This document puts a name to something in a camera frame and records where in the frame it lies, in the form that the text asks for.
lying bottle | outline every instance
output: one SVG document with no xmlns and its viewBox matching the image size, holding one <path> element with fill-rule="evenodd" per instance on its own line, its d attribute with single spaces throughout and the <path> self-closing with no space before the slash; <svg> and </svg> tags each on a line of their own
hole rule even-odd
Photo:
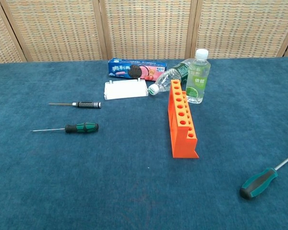
<svg viewBox="0 0 288 230">
<path fill-rule="evenodd" d="M 187 81 L 188 67 L 194 60 L 194 58 L 186 59 L 161 74 L 156 82 L 148 87 L 149 93 L 156 95 L 159 92 L 169 91 L 171 80 L 180 80 L 181 83 Z"/>
</svg>

green label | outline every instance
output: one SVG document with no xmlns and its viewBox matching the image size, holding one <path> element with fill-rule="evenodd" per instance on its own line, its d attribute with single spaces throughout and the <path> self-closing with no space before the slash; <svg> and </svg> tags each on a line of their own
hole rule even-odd
<svg viewBox="0 0 288 230">
<path fill-rule="evenodd" d="M 198 91 L 193 87 L 187 86 L 186 93 L 187 96 L 198 98 Z"/>
<path fill-rule="evenodd" d="M 207 82 L 207 78 L 193 77 L 194 84 L 198 89 L 204 90 Z"/>
<path fill-rule="evenodd" d="M 181 83 L 184 81 L 187 81 L 188 78 L 188 66 L 184 63 L 179 63 L 178 65 L 175 65 L 173 69 L 177 70 L 179 74 L 181 75 Z"/>
</svg>

screwdriver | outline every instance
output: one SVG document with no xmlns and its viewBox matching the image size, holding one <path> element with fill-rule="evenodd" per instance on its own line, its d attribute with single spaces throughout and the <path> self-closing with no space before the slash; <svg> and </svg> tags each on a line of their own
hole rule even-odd
<svg viewBox="0 0 288 230">
<path fill-rule="evenodd" d="M 78 108 L 92 108 L 92 109 L 100 109 L 101 102 L 73 102 L 73 103 L 49 103 L 52 105 L 71 105 Z"/>
<path fill-rule="evenodd" d="M 240 188 L 240 196 L 251 199 L 262 193 L 270 182 L 278 176 L 277 170 L 288 162 L 288 158 L 275 168 L 267 168 L 263 172 L 252 176 Z"/>
<path fill-rule="evenodd" d="M 97 123 L 84 122 L 76 125 L 66 125 L 65 128 L 40 129 L 32 130 L 30 132 L 65 130 L 66 133 L 93 133 L 98 131 L 99 125 Z"/>
</svg>

green and black screwdriver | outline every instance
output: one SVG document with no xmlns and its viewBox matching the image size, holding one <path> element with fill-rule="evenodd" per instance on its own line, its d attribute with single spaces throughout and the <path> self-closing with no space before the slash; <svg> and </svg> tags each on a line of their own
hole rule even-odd
<svg viewBox="0 0 288 230">
<path fill-rule="evenodd" d="M 65 130 L 67 133 L 93 133 L 98 131 L 98 128 L 99 125 L 97 123 L 84 122 L 76 125 L 66 125 L 65 128 L 40 129 L 32 130 L 30 132 Z"/>
<path fill-rule="evenodd" d="M 251 199 L 262 193 L 270 182 L 278 176 L 277 170 L 288 162 L 288 158 L 275 168 L 267 168 L 263 172 L 252 176 L 240 188 L 240 195 L 245 199 Z"/>
</svg>

water bottle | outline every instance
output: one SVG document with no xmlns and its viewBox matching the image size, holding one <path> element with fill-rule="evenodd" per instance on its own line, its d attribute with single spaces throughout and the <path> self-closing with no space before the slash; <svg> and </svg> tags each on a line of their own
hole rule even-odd
<svg viewBox="0 0 288 230">
<path fill-rule="evenodd" d="M 203 101 L 210 71 L 210 63 L 207 58 L 208 50 L 198 49 L 195 53 L 195 60 L 189 65 L 186 94 L 190 103 L 200 104 Z"/>
<path fill-rule="evenodd" d="M 181 83 L 187 81 L 188 77 L 188 67 L 194 58 L 189 58 L 181 63 L 170 68 L 166 72 L 160 75 L 156 82 L 148 87 L 148 91 L 151 95 L 156 95 L 159 92 L 169 91 L 171 80 L 180 80 Z"/>
</svg>

